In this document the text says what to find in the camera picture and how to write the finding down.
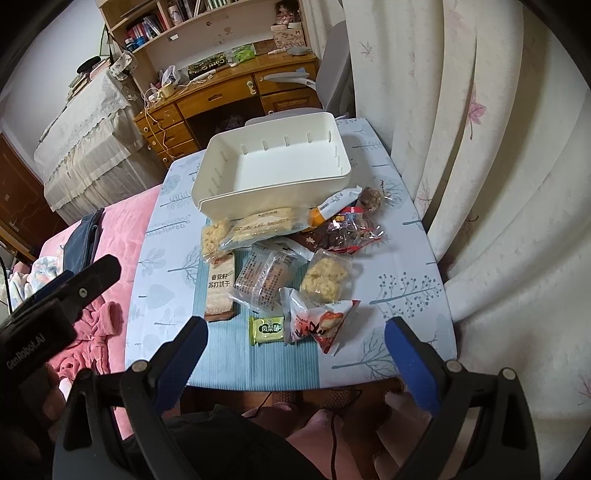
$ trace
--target gray chair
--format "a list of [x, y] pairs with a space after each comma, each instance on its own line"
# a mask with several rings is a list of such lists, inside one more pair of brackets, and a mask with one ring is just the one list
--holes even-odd
[[253, 125], [268, 120], [316, 112], [330, 112], [334, 116], [339, 116], [340, 99], [343, 96], [343, 90], [350, 74], [351, 53], [349, 51], [349, 37], [347, 35], [347, 25], [343, 21], [336, 24], [329, 32], [324, 56], [322, 57], [315, 82], [308, 79], [310, 76], [309, 73], [298, 71], [274, 73], [264, 77], [265, 80], [272, 82], [300, 83], [314, 89], [324, 109], [294, 108], [292, 110], [271, 113], [260, 118], [253, 118], [246, 122], [246, 124]]

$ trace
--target drawer knob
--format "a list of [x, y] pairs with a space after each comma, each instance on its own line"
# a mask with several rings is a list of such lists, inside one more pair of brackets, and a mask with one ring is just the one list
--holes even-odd
[[251, 95], [256, 95], [256, 90], [255, 90], [255, 84], [252, 83], [252, 80], [249, 80], [246, 83], [246, 86], [249, 88], [249, 90], [251, 91]]

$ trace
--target chair armrest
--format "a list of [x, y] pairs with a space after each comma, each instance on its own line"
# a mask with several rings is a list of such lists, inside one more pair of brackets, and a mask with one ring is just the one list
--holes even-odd
[[310, 74], [307, 72], [281, 72], [265, 75], [263, 80], [277, 83], [300, 83], [301, 85], [305, 85], [316, 90], [316, 82], [309, 80], [309, 76]]

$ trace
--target blue gripper pad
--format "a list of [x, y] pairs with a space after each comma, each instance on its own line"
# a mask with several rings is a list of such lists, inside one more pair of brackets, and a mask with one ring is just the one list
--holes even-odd
[[436, 416], [441, 407], [440, 390], [443, 387], [436, 378], [440, 377], [439, 371], [443, 373], [443, 361], [437, 352], [431, 345], [421, 343], [400, 317], [386, 322], [384, 339], [416, 404]]
[[156, 386], [156, 415], [175, 406], [207, 346], [207, 335], [207, 322], [191, 317], [174, 340], [163, 344], [150, 360], [148, 381]]

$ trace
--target tablecloth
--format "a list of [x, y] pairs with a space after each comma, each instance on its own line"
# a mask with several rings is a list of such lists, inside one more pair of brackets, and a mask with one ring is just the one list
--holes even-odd
[[[383, 187], [387, 200], [375, 220], [384, 241], [351, 257], [353, 289], [361, 301], [348, 318], [338, 352], [325, 355], [312, 339], [295, 345], [251, 346], [249, 309], [209, 324], [209, 342], [189, 384], [228, 390], [303, 390], [380, 380], [397, 374], [384, 345], [384, 322], [402, 316], [417, 336], [447, 360], [456, 342], [443, 284], [427, 235], [392, 160], [364, 119], [338, 121], [352, 166], [351, 185]], [[189, 316], [201, 315], [208, 265], [200, 259], [206, 223], [191, 199], [204, 152], [177, 160], [164, 181], [139, 257], [126, 339], [125, 363], [149, 359]], [[248, 253], [239, 252], [238, 264]], [[299, 272], [297, 280], [305, 271]]]

